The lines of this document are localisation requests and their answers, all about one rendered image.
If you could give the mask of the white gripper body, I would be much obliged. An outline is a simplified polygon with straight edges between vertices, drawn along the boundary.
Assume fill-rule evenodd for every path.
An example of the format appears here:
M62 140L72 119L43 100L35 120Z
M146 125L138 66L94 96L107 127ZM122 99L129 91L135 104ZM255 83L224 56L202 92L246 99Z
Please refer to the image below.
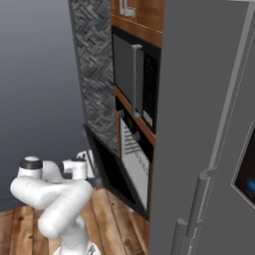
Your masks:
M88 178L94 178L95 163L94 163L93 152L90 149L81 151L77 154L77 158L81 158L86 162L86 170L87 170Z

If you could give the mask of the black glass oven door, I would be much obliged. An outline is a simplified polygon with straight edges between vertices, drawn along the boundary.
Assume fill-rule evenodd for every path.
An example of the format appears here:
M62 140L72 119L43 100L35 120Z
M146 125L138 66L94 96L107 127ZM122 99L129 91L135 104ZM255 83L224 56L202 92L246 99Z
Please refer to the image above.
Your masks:
M123 162L96 136L87 124L84 124L84 131L104 188L148 221L149 211L142 205Z

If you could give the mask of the black built-in oven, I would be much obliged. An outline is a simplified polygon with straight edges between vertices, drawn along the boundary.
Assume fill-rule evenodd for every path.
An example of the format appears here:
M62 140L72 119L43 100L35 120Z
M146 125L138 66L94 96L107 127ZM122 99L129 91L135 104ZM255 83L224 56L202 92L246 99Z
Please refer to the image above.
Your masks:
M116 99L116 110L117 115L120 110L125 112L124 118L118 118L120 159L134 184L142 205L150 215L153 145L119 99ZM139 141L133 138L136 131L140 133Z

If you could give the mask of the black microwave oven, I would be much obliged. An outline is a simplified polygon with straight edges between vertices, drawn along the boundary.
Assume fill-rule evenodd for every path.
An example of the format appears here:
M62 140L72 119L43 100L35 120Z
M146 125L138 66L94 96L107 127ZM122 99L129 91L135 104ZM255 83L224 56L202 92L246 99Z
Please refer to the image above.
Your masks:
M142 108L140 116L156 133L161 49L117 26L112 26L114 82L131 104L133 95L133 50L141 44L143 51Z

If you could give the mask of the wooden cupboard door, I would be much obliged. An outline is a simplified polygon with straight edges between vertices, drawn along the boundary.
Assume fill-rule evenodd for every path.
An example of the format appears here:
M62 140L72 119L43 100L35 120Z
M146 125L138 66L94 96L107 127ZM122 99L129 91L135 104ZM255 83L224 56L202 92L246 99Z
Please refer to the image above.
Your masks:
M111 0L112 24L158 48L162 45L165 0L127 0L135 17L120 14L120 0Z

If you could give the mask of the grey fridge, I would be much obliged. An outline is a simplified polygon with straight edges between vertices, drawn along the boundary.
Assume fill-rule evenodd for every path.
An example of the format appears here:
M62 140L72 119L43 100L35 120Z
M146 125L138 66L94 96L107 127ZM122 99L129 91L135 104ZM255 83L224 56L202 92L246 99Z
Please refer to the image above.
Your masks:
M148 255L255 255L255 0L166 0Z

